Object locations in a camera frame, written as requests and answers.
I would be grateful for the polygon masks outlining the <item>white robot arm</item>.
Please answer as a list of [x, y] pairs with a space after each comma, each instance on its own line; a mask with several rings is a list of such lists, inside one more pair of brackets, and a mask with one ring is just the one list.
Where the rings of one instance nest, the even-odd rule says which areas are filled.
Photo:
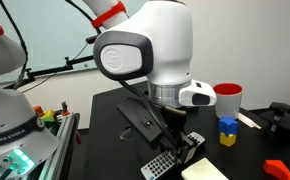
[[[192, 21], [178, 0], [150, 0], [128, 16], [120, 0], [84, 0], [97, 16], [92, 22], [105, 31], [96, 38], [95, 66], [110, 77], [147, 77], [155, 86], [187, 86], [192, 57]], [[0, 76], [24, 70], [25, 44], [9, 38], [0, 25]], [[0, 174], [16, 168], [27, 175], [56, 150], [59, 141], [49, 132], [17, 87], [0, 88]]]

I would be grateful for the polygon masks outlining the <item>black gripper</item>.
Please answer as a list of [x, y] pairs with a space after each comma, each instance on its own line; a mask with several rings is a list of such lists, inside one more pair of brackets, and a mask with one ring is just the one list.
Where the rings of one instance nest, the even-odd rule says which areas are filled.
[[117, 109], [152, 149], [160, 147], [169, 151], [176, 164], [187, 163], [193, 158], [198, 142], [182, 131], [168, 136], [168, 127], [142, 100], [127, 98], [117, 105]]

